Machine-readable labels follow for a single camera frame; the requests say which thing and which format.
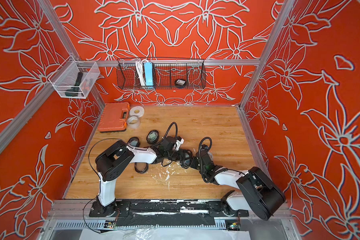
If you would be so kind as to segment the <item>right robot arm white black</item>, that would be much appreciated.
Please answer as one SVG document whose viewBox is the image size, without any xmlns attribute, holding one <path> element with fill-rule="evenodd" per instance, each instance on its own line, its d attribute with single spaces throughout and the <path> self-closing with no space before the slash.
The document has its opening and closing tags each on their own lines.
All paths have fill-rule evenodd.
<svg viewBox="0 0 360 240">
<path fill-rule="evenodd" d="M 238 191 L 225 194 L 212 209 L 233 216 L 239 211 L 252 211 L 267 221 L 286 201 L 285 194 L 258 167 L 237 171 L 215 165 L 205 149 L 199 150 L 190 161 L 190 167 L 198 170 L 207 184 L 229 186 Z"/>
</svg>

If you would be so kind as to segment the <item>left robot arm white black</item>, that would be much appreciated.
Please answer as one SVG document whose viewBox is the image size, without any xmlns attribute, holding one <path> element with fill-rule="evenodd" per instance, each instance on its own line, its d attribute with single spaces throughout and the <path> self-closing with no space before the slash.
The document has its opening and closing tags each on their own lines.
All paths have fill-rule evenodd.
<svg viewBox="0 0 360 240">
<path fill-rule="evenodd" d="M 188 161 L 193 154 L 180 148 L 183 142 L 182 138 L 165 137 L 152 146 L 140 148 L 116 139 L 95 159 L 100 178 L 97 202 L 107 207 L 115 201 L 116 180 L 131 163 L 151 165 L 162 163 L 165 159 L 172 162 Z"/>
</svg>

